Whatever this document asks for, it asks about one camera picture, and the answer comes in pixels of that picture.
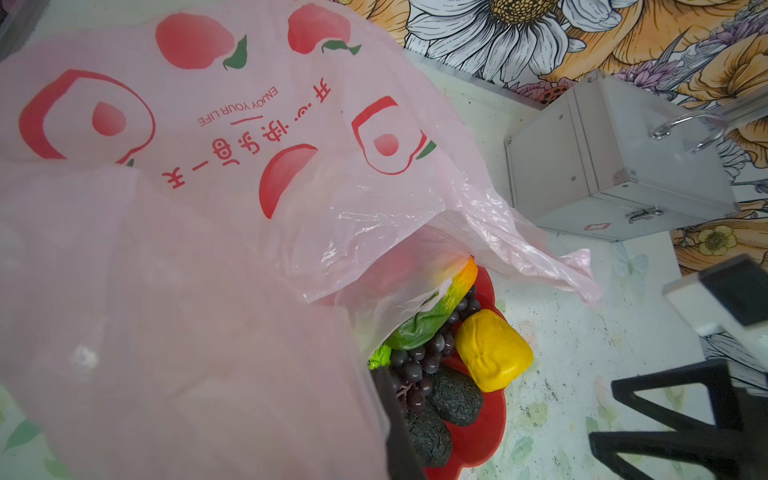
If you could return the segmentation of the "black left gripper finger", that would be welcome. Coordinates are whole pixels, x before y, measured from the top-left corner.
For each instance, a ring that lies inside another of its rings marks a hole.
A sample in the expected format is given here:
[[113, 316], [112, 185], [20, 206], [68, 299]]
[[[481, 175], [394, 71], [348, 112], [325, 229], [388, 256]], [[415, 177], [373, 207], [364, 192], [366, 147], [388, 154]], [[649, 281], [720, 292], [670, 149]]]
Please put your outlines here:
[[370, 374], [390, 423], [386, 439], [389, 478], [393, 480], [426, 480], [427, 477], [418, 462], [399, 402], [396, 399], [389, 370], [385, 367], [379, 367], [371, 370]]

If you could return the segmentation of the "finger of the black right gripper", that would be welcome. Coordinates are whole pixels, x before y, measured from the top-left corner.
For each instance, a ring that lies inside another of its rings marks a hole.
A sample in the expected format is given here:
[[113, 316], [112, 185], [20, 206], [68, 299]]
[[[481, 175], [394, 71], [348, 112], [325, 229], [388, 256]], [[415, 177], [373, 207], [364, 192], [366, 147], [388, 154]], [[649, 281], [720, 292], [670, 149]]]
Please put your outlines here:
[[[644, 391], [701, 385], [706, 389], [714, 422], [703, 422], [640, 396]], [[674, 430], [727, 429], [745, 432], [767, 425], [767, 399], [732, 383], [728, 363], [707, 360], [662, 372], [611, 382], [613, 397], [627, 407]]]
[[640, 455], [700, 466], [717, 479], [765, 479], [767, 437], [735, 430], [592, 432], [593, 456], [622, 479], [650, 476], [624, 457]]

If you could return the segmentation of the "pink plastic bag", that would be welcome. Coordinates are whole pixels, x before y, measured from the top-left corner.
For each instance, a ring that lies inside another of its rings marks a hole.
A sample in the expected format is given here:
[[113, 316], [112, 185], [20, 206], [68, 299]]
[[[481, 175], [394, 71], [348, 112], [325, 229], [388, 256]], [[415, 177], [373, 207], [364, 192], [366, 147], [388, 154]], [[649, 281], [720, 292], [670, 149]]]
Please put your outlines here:
[[1, 64], [1, 381], [78, 479], [384, 479], [367, 359], [469, 261], [599, 299], [391, 34], [230, 1]]

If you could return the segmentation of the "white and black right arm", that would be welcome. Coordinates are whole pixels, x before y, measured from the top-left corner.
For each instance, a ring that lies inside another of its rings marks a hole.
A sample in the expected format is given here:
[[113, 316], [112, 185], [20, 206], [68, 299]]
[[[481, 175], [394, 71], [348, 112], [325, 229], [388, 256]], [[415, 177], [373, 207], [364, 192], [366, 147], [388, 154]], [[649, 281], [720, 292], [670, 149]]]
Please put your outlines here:
[[[705, 345], [706, 359], [615, 380], [615, 400], [663, 431], [592, 432], [593, 456], [623, 479], [644, 479], [634, 454], [701, 466], [718, 479], [767, 476], [767, 272], [743, 254], [668, 284], [663, 294]], [[700, 384], [713, 423], [641, 397], [641, 392]]]

